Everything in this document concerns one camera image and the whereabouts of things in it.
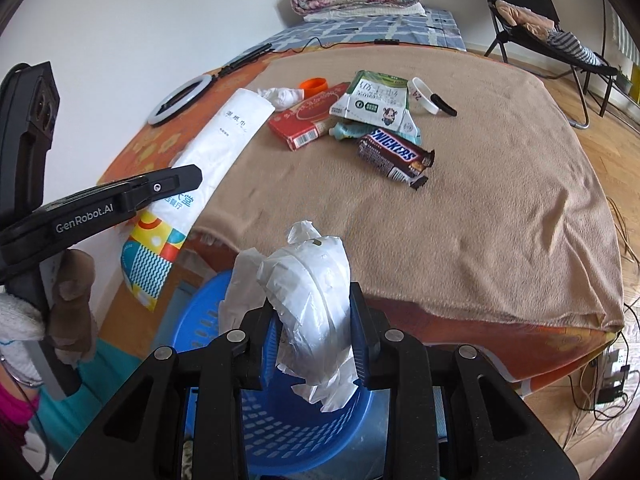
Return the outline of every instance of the blue checkered bedsheet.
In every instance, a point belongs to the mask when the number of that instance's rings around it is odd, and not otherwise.
[[[448,10],[425,10],[426,16],[363,16],[303,23],[286,28],[260,44],[271,43],[276,52],[282,52],[289,48],[302,48],[314,37],[319,38],[323,45],[386,39],[466,50],[460,30]]]

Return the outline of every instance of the pink cloth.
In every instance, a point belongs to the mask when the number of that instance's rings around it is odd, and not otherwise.
[[[24,433],[33,416],[33,410],[38,409],[40,396],[31,401],[33,409],[24,400],[16,399],[0,384],[0,425],[5,428],[9,436],[20,448],[26,444]]]

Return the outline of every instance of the beige tablecloth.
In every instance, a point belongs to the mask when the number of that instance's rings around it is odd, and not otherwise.
[[[308,219],[344,240],[366,294],[449,319],[608,331],[623,325],[622,273],[606,199],[574,131],[542,83],[520,69],[436,48],[367,46],[276,60],[249,88],[330,85],[357,70],[420,76],[457,108],[414,108],[435,149],[417,191],[319,139],[291,152],[265,125],[195,228],[269,254]]]

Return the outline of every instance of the white pillow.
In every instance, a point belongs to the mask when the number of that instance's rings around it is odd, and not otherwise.
[[[393,7],[386,5],[363,5],[356,9],[346,10],[324,10],[306,14],[306,22],[324,22],[324,20],[344,20],[345,18],[356,18],[358,16],[426,16],[424,7],[420,3],[415,3],[409,7]]]

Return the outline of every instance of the metal bolt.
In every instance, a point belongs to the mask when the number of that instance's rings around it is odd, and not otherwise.
[[[462,345],[458,352],[465,359],[475,359],[478,356],[478,350],[473,348],[471,345]]]
[[[165,359],[168,359],[169,357],[171,357],[172,353],[174,353],[174,351],[171,349],[170,346],[161,346],[159,348],[156,348],[156,351],[154,352],[154,357],[159,361],[164,361]]]
[[[232,330],[226,335],[226,339],[232,343],[239,343],[244,340],[246,334],[242,330]]]
[[[404,334],[399,330],[392,328],[391,330],[387,330],[385,332],[385,337],[389,339],[389,341],[394,341],[397,343],[399,341],[402,341],[402,339],[404,339]]]

